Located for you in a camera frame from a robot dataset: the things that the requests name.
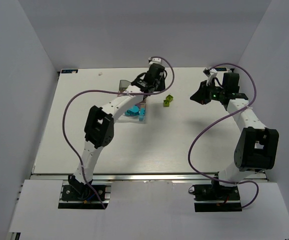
white panel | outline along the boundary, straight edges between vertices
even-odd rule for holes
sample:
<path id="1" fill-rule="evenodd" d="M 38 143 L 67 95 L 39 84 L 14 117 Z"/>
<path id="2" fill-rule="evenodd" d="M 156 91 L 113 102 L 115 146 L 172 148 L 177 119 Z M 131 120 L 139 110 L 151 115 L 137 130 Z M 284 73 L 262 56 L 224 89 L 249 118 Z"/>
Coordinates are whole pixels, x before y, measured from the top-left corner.
<path id="1" fill-rule="evenodd" d="M 237 63 L 270 0 L 20 0 L 57 70 Z"/>
<path id="2" fill-rule="evenodd" d="M 0 0 L 0 240 L 30 176 L 57 72 L 17 0 Z"/>
<path id="3" fill-rule="evenodd" d="M 188 150 L 194 138 L 209 124 L 228 114 L 216 101 L 200 105 L 191 101 L 200 82 L 207 77 L 201 68 L 176 68 L 175 81 L 170 91 L 147 99 L 145 122 L 128 119 L 114 125 L 114 138 L 106 146 L 95 166 L 95 173 L 187 173 Z M 75 94 L 88 89 L 117 91 L 119 80 L 133 81 L 148 68 L 79 69 L 78 73 L 61 74 L 46 131 L 36 158 L 36 174 L 72 174 L 78 158 L 69 148 L 62 133 L 62 116 L 66 104 Z M 168 70 L 166 85 L 170 84 Z M 163 100 L 171 94 L 170 107 L 163 107 Z M 84 127 L 89 109 L 110 102 L 115 95 L 87 93 L 78 97 L 70 106 L 66 119 L 69 140 L 82 154 Z M 206 132 L 192 151 L 192 163 L 202 172 L 225 169 L 234 157 L 240 136 L 233 118 L 227 119 Z"/>
<path id="4" fill-rule="evenodd" d="M 276 183 L 260 183 L 242 212 L 198 213 L 190 183 L 115 182 L 106 210 L 58 209 L 62 181 L 27 180 L 10 227 L 26 240 L 289 239 L 289 216 Z M 239 185 L 242 204 L 255 194 Z"/>
<path id="5" fill-rule="evenodd" d="M 275 166 L 267 174 L 278 183 L 289 212 L 289 1 L 272 1 L 240 65 L 257 86 L 255 113 L 268 128 L 279 131 Z M 242 78 L 242 91 L 251 93 L 248 81 Z"/>

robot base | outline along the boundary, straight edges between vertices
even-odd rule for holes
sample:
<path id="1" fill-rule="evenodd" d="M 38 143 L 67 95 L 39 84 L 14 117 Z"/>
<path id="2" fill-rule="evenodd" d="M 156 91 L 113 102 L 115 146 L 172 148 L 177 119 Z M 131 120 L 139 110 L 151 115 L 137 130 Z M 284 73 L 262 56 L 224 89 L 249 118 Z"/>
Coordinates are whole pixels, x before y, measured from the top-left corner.
<path id="1" fill-rule="evenodd" d="M 98 192 L 101 201 L 106 200 L 106 185 L 92 185 L 93 188 Z M 83 196 L 74 190 L 70 185 L 64 185 L 58 209 L 104 209 L 100 204 L 94 192 L 89 188 L 89 191 Z"/>
<path id="2" fill-rule="evenodd" d="M 238 187 L 217 189 L 211 184 L 193 185 L 194 211 L 203 212 L 241 212 L 241 203 Z"/>

green cube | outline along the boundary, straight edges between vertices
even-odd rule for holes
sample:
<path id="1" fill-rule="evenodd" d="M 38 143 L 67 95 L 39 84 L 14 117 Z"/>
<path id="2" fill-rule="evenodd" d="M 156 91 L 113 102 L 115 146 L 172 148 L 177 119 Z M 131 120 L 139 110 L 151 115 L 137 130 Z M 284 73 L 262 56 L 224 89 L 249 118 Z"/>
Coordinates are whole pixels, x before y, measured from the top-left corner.
<path id="1" fill-rule="evenodd" d="M 163 100 L 163 106 L 164 107 L 169 107 L 169 101 L 168 100 Z"/>
<path id="2" fill-rule="evenodd" d="M 174 99 L 174 97 L 169 94 L 165 97 L 165 99 L 170 103 Z"/>

gray wall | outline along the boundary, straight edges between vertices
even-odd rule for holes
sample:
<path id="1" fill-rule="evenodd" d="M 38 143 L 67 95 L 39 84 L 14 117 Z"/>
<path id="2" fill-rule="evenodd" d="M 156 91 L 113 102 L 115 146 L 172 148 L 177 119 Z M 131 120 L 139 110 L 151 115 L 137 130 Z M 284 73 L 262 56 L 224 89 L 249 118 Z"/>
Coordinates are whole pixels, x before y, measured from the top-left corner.
<path id="1" fill-rule="evenodd" d="M 19 0 L 61 68 L 237 63 L 271 0 Z"/>
<path id="2" fill-rule="evenodd" d="M 289 1 L 271 2 L 239 64 L 255 79 L 257 116 L 279 131 L 275 166 L 267 175 L 278 183 L 289 212 Z M 252 96 L 249 80 L 243 77 L 241 84 Z"/>
<path id="3" fill-rule="evenodd" d="M 57 73 L 17 0 L 0 0 L 0 240 L 30 175 Z"/>

purple cable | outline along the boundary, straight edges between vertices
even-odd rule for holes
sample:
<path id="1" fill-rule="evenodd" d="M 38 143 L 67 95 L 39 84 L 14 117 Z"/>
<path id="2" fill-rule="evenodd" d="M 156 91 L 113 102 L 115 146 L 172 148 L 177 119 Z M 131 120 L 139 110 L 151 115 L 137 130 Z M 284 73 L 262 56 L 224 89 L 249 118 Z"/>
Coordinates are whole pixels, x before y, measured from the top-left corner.
<path id="1" fill-rule="evenodd" d="M 239 110 L 237 110 L 237 111 L 235 111 L 235 112 L 233 112 L 233 113 L 230 113 L 230 114 L 228 114 L 228 115 L 226 115 L 226 116 L 218 119 L 217 121 L 215 121 L 215 122 L 213 122 L 212 124 L 210 124 L 209 126 L 207 126 L 204 130 L 202 130 L 202 132 L 200 132 L 199 135 L 196 136 L 196 138 L 193 140 L 193 142 L 192 142 L 192 144 L 191 144 L 191 146 L 190 146 L 190 148 L 189 148 L 189 152 L 188 152 L 188 162 L 189 162 L 190 167 L 191 167 L 195 172 L 197 172 L 198 174 L 200 174 L 200 175 L 202 175 L 202 176 L 204 176 L 204 177 L 206 177 L 206 178 L 208 178 L 208 179 L 214 180 L 214 181 L 218 181 L 218 182 L 225 183 L 225 184 L 234 184 L 234 185 L 236 185 L 236 184 L 246 184 L 246 183 L 253 183 L 253 184 L 255 184 L 255 186 L 256 186 L 256 193 L 255 193 L 253 199 L 252 199 L 249 203 L 247 203 L 246 205 L 244 205 L 244 206 L 241 207 L 241 208 L 244 209 L 244 208 L 248 207 L 249 205 L 251 205 L 251 204 L 256 200 L 256 198 L 257 198 L 257 196 L 258 196 L 258 194 L 259 194 L 259 186 L 258 186 L 258 184 L 257 184 L 255 181 L 246 180 L 246 181 L 241 181 L 241 182 L 232 182 L 232 181 L 225 181 L 225 180 L 221 180 L 221 179 L 218 179 L 218 178 L 215 178 L 215 177 L 208 176 L 207 174 L 205 174 L 205 173 L 197 170 L 197 169 L 193 166 L 193 164 L 191 163 L 191 158 L 190 158 L 190 156 L 191 156 L 191 151 L 193 150 L 194 145 L 196 144 L 197 140 L 198 140 L 206 131 L 208 131 L 210 128 L 212 128 L 212 127 L 213 127 L 214 125 L 216 125 L 217 123 L 220 123 L 221 121 L 223 121 L 223 120 L 225 120 L 225 119 L 227 119 L 227 118 L 229 118 L 229 117 L 232 117 L 233 115 L 235 115 L 235 114 L 237 114 L 237 113 L 240 113 L 240 112 L 246 110 L 246 109 L 247 109 L 248 107 L 250 107 L 250 106 L 255 102 L 255 100 L 256 100 L 256 97 L 257 97 L 257 89 L 256 89 L 255 81 L 254 81 L 254 79 L 251 77 L 251 75 L 249 74 L 249 72 L 247 72 L 247 70 L 245 70 L 243 67 L 238 66 L 238 65 L 236 65 L 236 64 L 232 64 L 232 63 L 227 63 L 227 62 L 225 62 L 225 63 L 217 64 L 217 65 L 215 65 L 215 66 L 213 66 L 213 67 L 210 67 L 209 70 L 211 70 L 211 69 L 213 69 L 213 68 L 215 68 L 215 67 L 218 67 L 218 66 L 223 66 L 223 65 L 231 65 L 231 66 L 234 66 L 234 67 L 236 67 L 236 68 L 241 69 L 242 71 L 244 71 L 244 72 L 248 75 L 248 77 L 249 77 L 250 80 L 251 80 L 251 83 L 252 83 L 252 86 L 253 86 L 253 90 L 254 90 L 253 99 L 251 100 L 251 102 L 249 102 L 249 104 L 248 104 L 247 106 L 244 106 L 244 107 L 240 108 Z"/>
<path id="2" fill-rule="evenodd" d="M 73 96 L 70 101 L 67 103 L 65 109 L 64 109 L 64 112 L 63 112 L 63 117 L 62 117 L 62 134 L 63 134 L 63 137 L 66 141 L 66 143 L 69 145 L 69 147 L 73 150 L 73 152 L 77 155 L 77 157 L 79 158 L 79 161 L 80 161 L 80 164 L 81 164 L 81 172 L 82 172 L 82 177 L 83 177 L 83 180 L 85 181 L 85 184 L 91 188 L 91 190 L 94 192 L 94 194 L 96 195 L 96 197 L 98 198 L 99 202 L 101 203 L 103 209 L 106 209 L 103 201 L 101 201 L 100 199 L 100 196 L 99 194 L 97 193 L 97 191 L 94 189 L 93 186 L 91 186 L 91 184 L 87 181 L 87 178 L 86 178 L 86 174 L 85 174 L 85 168 L 83 167 L 84 165 L 84 162 L 80 156 L 80 154 L 78 153 L 78 151 L 74 148 L 74 146 L 70 143 L 70 141 L 68 140 L 68 137 L 67 137 L 67 134 L 66 134 L 66 128 L 65 128 L 65 122 L 66 122 L 66 115 L 67 115 L 67 112 L 68 112 L 68 108 L 70 106 L 70 104 L 79 96 L 83 95 L 83 94 L 86 94 L 86 93 L 104 93 L 104 94 L 115 94 L 115 95 L 144 95 L 144 96 L 151 96 L 151 95 L 158 95 L 158 94 L 162 94 L 163 92 L 167 91 L 173 84 L 174 84 L 174 81 L 175 81 L 175 72 L 174 72 L 174 69 L 173 67 L 171 66 L 171 64 L 163 57 L 161 56 L 152 56 L 151 57 L 152 59 L 153 58 L 160 58 L 162 60 L 164 60 L 168 66 L 170 67 L 170 70 L 172 72 L 172 81 L 170 83 L 170 85 L 165 89 L 165 90 L 162 90 L 162 91 L 159 91 L 159 92 L 153 92 L 153 93 L 124 93 L 124 92 L 116 92 L 116 91 L 106 91 L 106 90 L 86 90 L 86 91 L 82 91 L 82 92 L 79 92 L 78 94 L 76 94 L 75 96 Z"/>

